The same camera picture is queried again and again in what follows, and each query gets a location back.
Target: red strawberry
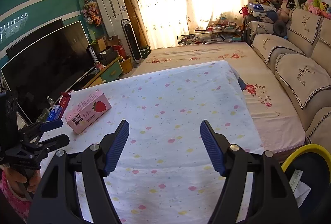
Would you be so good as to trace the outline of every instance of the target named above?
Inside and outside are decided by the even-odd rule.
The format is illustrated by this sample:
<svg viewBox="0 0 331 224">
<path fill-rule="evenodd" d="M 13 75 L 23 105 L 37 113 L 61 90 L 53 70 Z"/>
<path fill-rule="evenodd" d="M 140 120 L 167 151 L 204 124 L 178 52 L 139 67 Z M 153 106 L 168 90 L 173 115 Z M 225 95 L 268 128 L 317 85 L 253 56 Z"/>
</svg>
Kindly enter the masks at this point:
<svg viewBox="0 0 331 224">
<path fill-rule="evenodd" d="M 103 102 L 95 102 L 92 109 L 95 112 L 100 113 L 106 110 L 106 106 Z"/>
</svg>

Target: hand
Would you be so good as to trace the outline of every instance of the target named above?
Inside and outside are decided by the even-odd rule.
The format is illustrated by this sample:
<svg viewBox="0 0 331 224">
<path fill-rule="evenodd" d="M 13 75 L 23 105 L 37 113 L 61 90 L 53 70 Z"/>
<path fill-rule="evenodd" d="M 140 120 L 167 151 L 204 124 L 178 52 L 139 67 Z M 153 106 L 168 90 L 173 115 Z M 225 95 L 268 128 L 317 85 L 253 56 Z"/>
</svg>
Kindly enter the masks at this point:
<svg viewBox="0 0 331 224">
<path fill-rule="evenodd" d="M 5 168 L 5 175 L 7 177 L 7 181 L 12 188 L 12 190 L 20 196 L 24 196 L 23 192 L 19 188 L 18 183 L 26 183 L 26 177 L 22 176 L 19 172 L 11 168 Z M 37 186 L 41 180 L 40 171 L 34 171 L 34 175 L 29 180 L 29 186 L 27 188 L 28 192 L 32 192 L 35 194 L 37 190 Z"/>
</svg>

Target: beige sofa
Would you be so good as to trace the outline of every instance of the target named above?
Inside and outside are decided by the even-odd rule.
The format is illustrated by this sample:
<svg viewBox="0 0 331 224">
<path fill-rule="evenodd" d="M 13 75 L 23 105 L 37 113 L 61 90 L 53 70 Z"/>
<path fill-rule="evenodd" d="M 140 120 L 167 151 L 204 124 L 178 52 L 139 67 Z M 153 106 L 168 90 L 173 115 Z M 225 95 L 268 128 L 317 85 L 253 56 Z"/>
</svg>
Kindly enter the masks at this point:
<svg viewBox="0 0 331 224">
<path fill-rule="evenodd" d="M 252 48 L 279 80 L 296 109 L 307 143 L 331 152 L 331 20 L 294 9 L 288 40 L 272 24 L 250 22 Z"/>
</svg>

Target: silver screw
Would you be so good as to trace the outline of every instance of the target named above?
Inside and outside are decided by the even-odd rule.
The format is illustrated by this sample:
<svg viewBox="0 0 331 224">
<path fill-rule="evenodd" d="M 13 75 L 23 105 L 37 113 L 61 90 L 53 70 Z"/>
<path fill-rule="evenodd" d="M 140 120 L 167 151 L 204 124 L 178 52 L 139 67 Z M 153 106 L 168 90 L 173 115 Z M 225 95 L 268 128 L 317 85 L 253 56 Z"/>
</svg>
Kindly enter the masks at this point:
<svg viewBox="0 0 331 224">
<path fill-rule="evenodd" d="M 239 146 L 238 145 L 236 145 L 236 144 L 232 144 L 232 145 L 230 145 L 230 149 L 232 150 L 232 151 L 238 151 L 239 150 Z"/>
<path fill-rule="evenodd" d="M 273 153 L 269 150 L 267 150 L 266 152 L 264 152 L 264 154 L 268 157 L 271 158 L 273 156 Z"/>
<path fill-rule="evenodd" d="M 56 151 L 56 155 L 58 157 L 62 157 L 64 155 L 64 151 L 63 150 L 58 150 L 58 151 Z"/>
<path fill-rule="evenodd" d="M 93 145 L 90 146 L 90 149 L 92 151 L 97 151 L 99 148 L 100 148 L 100 146 L 98 144 L 93 144 Z"/>
</svg>

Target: television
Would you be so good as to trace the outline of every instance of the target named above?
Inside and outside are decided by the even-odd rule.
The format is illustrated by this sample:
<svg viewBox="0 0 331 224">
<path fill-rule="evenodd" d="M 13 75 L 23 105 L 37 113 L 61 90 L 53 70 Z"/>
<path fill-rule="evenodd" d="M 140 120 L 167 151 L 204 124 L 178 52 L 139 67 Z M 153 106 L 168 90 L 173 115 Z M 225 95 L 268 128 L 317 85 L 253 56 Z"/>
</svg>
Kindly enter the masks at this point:
<svg viewBox="0 0 331 224">
<path fill-rule="evenodd" d="M 9 90 L 18 92 L 26 120 L 35 122 L 44 108 L 50 108 L 47 96 L 57 101 L 61 92 L 94 68 L 88 45 L 78 21 L 32 43 L 1 68 Z"/>
<path fill-rule="evenodd" d="M 58 29 L 64 27 L 63 20 L 60 18 L 54 22 L 48 23 L 47 25 L 35 30 L 34 32 L 30 33 L 13 46 L 6 50 L 8 58 L 11 60 L 15 57 L 18 53 L 20 53 L 24 48 L 27 48 L 29 45 L 38 41 L 39 39 L 43 38 L 44 36 L 52 33 Z"/>
</svg>

